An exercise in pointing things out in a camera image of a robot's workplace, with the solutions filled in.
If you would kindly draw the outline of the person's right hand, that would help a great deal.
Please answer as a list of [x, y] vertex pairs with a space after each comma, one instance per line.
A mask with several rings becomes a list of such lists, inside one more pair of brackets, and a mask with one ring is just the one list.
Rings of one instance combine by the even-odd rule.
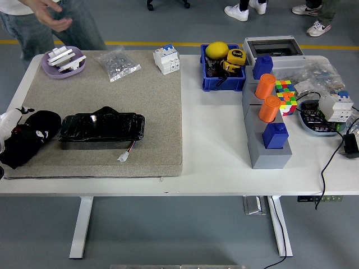
[[71, 18], [61, 18], [56, 20], [50, 13], [50, 10], [57, 13], [62, 12], [62, 8], [50, 0], [29, 0], [23, 1], [23, 4], [28, 6], [39, 20], [40, 23], [45, 26], [49, 26], [52, 30], [56, 32], [61, 32], [67, 30], [72, 24]]

